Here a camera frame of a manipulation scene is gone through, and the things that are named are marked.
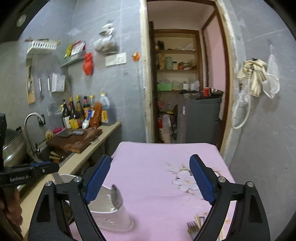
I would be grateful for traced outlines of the left hand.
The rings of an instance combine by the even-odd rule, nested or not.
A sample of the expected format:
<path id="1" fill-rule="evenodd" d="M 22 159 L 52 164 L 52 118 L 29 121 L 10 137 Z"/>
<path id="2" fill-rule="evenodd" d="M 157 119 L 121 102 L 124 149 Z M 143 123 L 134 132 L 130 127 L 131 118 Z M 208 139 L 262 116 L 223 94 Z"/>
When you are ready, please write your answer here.
<path id="1" fill-rule="evenodd" d="M 7 218 L 14 225 L 21 225 L 23 222 L 22 208 L 20 206 L 20 203 L 21 203 L 21 199 L 20 199 L 19 191 L 15 189 L 13 198 L 7 205 L 8 212 L 6 212 Z"/>

